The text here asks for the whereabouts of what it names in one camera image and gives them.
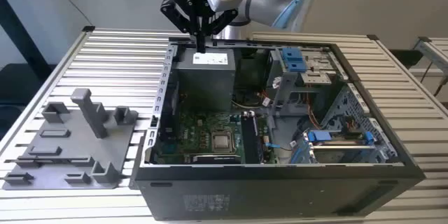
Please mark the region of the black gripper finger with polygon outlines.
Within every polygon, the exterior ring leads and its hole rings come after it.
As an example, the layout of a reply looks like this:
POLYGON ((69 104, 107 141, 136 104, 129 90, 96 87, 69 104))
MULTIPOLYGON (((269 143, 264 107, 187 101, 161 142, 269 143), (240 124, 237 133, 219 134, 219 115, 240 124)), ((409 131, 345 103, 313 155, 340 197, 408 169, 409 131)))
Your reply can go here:
POLYGON ((195 37, 196 50, 201 52, 201 33, 199 17, 193 8, 193 2, 187 0, 187 8, 181 8, 188 18, 177 10, 177 4, 175 0, 164 0, 161 4, 161 13, 165 15, 168 20, 176 26, 176 28, 183 32, 188 33, 195 37))
POLYGON ((211 21, 215 14, 203 16, 201 19, 201 52, 205 52, 205 38, 221 32, 224 27, 233 21, 237 16, 237 10, 227 10, 211 21))

